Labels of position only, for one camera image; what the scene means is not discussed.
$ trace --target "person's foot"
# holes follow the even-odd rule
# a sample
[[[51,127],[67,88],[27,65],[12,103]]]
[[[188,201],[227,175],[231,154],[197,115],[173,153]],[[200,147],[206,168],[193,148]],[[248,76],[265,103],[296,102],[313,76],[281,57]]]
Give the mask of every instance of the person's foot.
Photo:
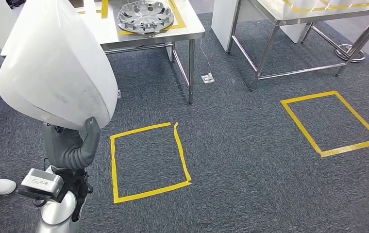
[[[12,193],[16,189],[16,183],[7,179],[0,179],[0,195]]]

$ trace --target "carpet floor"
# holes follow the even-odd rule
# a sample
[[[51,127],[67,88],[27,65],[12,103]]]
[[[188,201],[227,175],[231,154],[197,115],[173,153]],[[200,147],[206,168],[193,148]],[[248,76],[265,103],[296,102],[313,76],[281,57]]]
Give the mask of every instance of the carpet floor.
[[[251,93],[246,83],[253,71],[235,46],[230,55],[224,52],[210,29],[211,17],[199,15],[206,28],[202,46],[216,81],[204,84],[200,78],[209,66],[198,40],[192,105],[165,49],[108,56],[122,99],[88,168],[94,191],[80,232],[369,232],[369,147],[321,158],[280,103],[336,90],[369,124],[369,56],[340,77],[330,69],[268,79]],[[335,41],[347,42],[326,24],[319,27]],[[255,62],[271,30],[266,21],[238,25],[236,36]],[[177,48],[187,67],[188,44]],[[296,45],[279,32],[263,74],[340,61],[316,33]],[[321,150],[369,140],[369,131],[334,96],[289,106]],[[164,122],[178,122],[192,184],[114,204],[109,137]],[[0,178],[19,184],[30,168],[42,169],[41,125],[0,99]],[[172,126],[117,138],[115,146],[120,197],[185,180]],[[33,232],[39,211],[18,194],[0,196],[0,233]]]

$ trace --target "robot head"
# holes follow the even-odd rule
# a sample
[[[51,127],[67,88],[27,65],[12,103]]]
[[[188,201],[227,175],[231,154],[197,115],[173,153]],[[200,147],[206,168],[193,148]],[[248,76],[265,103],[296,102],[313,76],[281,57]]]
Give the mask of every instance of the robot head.
[[[92,32],[68,0],[27,0],[9,36],[0,95],[17,111],[68,129],[113,116],[117,83]]]

